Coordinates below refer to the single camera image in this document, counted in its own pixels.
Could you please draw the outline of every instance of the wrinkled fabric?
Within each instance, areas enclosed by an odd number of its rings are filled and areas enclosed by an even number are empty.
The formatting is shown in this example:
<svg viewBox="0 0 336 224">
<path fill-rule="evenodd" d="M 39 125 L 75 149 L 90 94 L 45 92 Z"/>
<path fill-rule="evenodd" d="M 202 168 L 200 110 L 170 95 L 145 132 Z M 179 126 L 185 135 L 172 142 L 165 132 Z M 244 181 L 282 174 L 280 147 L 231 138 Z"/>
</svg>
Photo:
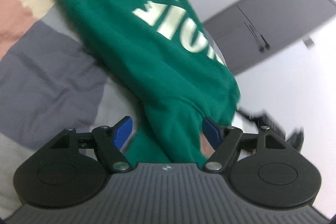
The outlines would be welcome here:
<svg viewBox="0 0 336 224">
<path fill-rule="evenodd" d="M 240 93 L 188 0 L 61 1 L 87 46 L 143 103 L 147 120 L 128 160 L 202 165 L 203 118 L 231 124 Z"/>
</svg>

